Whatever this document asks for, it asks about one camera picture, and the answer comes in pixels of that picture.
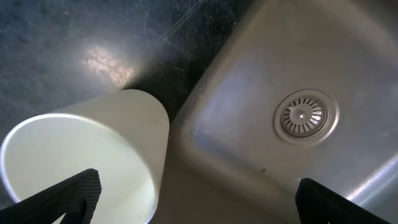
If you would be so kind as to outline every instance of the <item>sink drain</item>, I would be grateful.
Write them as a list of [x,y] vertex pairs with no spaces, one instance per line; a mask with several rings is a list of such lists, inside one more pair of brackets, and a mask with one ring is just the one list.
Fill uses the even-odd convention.
[[292,144],[311,145],[324,140],[335,128],[338,107],[333,98],[319,90],[300,90],[277,108],[277,134]]

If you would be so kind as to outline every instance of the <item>stainless steel sink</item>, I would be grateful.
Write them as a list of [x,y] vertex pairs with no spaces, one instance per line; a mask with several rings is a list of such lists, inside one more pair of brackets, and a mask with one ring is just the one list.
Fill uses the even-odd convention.
[[[374,1],[255,2],[173,122],[169,153],[275,223],[299,223],[304,177],[398,223],[396,22]],[[308,135],[278,109],[300,90],[334,105],[321,100],[328,123]]]

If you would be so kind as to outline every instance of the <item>white cup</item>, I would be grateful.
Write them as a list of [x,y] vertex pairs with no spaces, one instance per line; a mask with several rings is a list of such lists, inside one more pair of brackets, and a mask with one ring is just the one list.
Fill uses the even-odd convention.
[[91,223],[147,223],[157,207],[168,134],[158,100],[122,90],[18,124],[1,146],[1,178],[20,202],[94,168],[103,189]]

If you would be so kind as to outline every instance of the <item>countertop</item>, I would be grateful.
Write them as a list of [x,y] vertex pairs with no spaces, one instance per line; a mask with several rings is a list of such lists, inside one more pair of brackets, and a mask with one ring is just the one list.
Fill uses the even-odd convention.
[[[24,119],[125,88],[154,95],[171,122],[250,3],[0,1],[0,139]],[[255,222],[232,198],[168,155],[151,223]],[[0,209],[11,204],[0,184]]]

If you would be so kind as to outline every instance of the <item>dark countertop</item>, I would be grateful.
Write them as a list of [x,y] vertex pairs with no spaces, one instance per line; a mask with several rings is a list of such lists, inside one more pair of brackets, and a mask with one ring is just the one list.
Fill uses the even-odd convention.
[[[32,116],[118,91],[173,120],[251,1],[0,1],[0,139]],[[0,209],[11,199],[0,184]]]

